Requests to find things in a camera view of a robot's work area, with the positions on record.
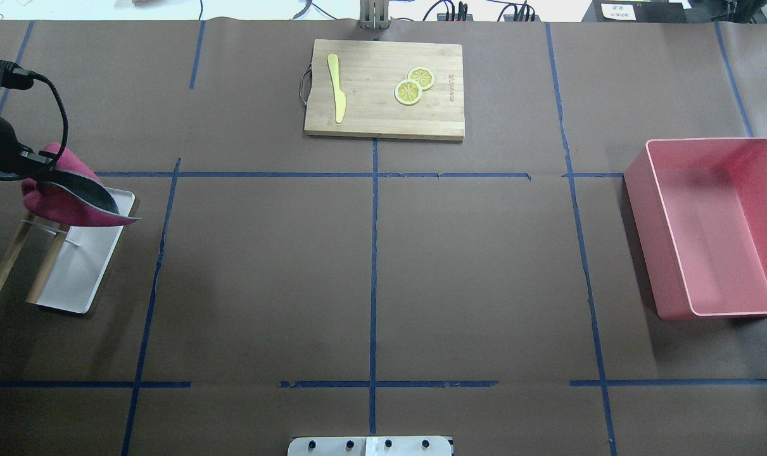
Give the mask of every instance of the pink plastic container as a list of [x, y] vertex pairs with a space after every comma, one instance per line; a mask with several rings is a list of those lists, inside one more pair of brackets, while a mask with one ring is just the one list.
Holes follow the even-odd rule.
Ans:
[[659, 317], [767, 315], [767, 139], [655, 139], [624, 179]]

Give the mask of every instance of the lime slice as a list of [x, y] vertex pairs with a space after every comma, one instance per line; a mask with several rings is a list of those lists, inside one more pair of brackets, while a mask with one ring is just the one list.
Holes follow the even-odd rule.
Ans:
[[423, 89], [413, 80], [402, 80], [395, 86], [395, 98], [406, 106], [412, 106], [420, 101], [422, 96]]
[[433, 87], [433, 83], [436, 81], [436, 77], [433, 75], [432, 70], [427, 69], [425, 66], [418, 66], [409, 72], [409, 79], [420, 84], [420, 88], [428, 90]]

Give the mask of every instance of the white floor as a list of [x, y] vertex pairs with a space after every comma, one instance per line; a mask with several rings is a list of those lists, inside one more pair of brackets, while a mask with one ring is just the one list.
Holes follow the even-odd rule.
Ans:
[[[580, 22], [591, 0], [531, 0], [545, 22]], [[434, 0], [391, 0], [391, 16], [422, 20]], [[494, 21], [503, 6], [489, 0], [469, 0], [475, 20]], [[358, 0], [316, 0], [338, 18], [358, 18]], [[203, 18], [219, 16], [242, 20], [289, 20], [305, 0], [203, 0]], [[438, 6], [433, 12], [445, 11]], [[767, 17], [767, 6], [763, 8]], [[200, 0], [0, 0], [0, 20], [197, 20]], [[310, 8], [303, 20], [329, 18]]]

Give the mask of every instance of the pink towel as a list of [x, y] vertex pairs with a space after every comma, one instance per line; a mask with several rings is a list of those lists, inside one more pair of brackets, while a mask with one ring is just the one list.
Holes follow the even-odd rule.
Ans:
[[[60, 150], [58, 142], [52, 142], [43, 149], [56, 154]], [[73, 152], [65, 148], [62, 157], [56, 164], [57, 170], [81, 174], [102, 184], [96, 174], [91, 171]], [[27, 210], [43, 219], [64, 223], [71, 226], [121, 226], [136, 222], [136, 217], [112, 213], [86, 202], [69, 193], [62, 187], [36, 182], [33, 179], [22, 181], [23, 205]]]

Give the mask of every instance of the gray tabletop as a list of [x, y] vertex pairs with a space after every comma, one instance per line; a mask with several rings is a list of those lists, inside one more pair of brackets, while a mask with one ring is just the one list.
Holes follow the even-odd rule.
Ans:
[[[310, 137], [313, 40], [464, 47], [464, 142]], [[0, 296], [0, 454], [767, 455], [767, 318], [656, 317], [623, 171], [767, 137], [767, 26], [0, 22], [70, 147], [143, 218], [91, 311]], [[46, 87], [0, 112], [58, 138]], [[23, 214], [0, 182], [0, 258]]]

